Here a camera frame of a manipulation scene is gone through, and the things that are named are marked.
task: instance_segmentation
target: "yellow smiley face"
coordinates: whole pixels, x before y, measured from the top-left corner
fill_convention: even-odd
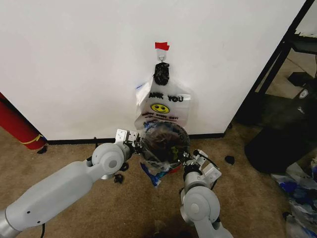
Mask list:
[[[169,108],[163,104],[154,103],[151,105],[151,109],[157,113],[169,113]]]

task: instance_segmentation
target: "red tape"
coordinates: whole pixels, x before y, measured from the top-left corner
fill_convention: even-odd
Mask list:
[[[169,45],[167,45],[167,42],[155,42],[155,49],[168,51]]]

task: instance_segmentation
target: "red mat roll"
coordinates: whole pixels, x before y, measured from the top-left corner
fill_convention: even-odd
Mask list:
[[[46,141],[28,121],[10,106],[0,93],[0,125],[30,150],[40,149]]]

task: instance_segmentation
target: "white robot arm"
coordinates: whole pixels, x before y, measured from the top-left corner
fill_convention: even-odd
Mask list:
[[[41,225],[88,193],[98,179],[109,179],[133,153],[129,132],[118,130],[116,142],[98,146],[91,161],[73,162],[29,188],[0,212],[0,238],[16,237]]]
[[[199,238],[233,238],[222,226],[220,203],[212,191],[221,172],[203,151],[195,150],[194,156],[184,163],[181,215],[185,222],[195,225]],[[206,160],[210,163],[202,169]]]

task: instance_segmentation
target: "yellow strap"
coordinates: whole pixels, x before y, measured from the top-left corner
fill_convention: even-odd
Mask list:
[[[38,141],[41,137],[43,137],[41,134],[39,134],[37,137],[35,137],[33,140],[29,141],[29,142],[21,142],[23,145],[26,144],[31,144],[34,141]]]

